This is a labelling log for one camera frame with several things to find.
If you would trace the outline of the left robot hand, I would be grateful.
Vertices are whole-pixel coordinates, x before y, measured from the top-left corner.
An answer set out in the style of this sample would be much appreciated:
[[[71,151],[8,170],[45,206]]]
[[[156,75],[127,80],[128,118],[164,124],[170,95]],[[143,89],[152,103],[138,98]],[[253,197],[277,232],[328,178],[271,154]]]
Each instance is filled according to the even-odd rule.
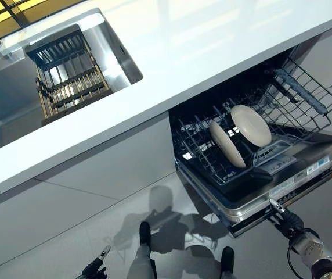
[[[77,278],[107,278],[104,259],[109,254],[111,246],[106,246],[101,253],[91,261]]]

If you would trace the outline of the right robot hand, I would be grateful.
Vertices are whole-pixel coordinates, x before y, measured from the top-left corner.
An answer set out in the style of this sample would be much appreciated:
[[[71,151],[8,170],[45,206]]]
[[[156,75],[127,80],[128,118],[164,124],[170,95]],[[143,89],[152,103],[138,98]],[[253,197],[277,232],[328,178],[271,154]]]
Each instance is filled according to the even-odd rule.
[[[292,239],[304,228],[304,222],[298,215],[286,209],[274,199],[270,199],[269,203],[275,211],[269,221],[287,239]]]

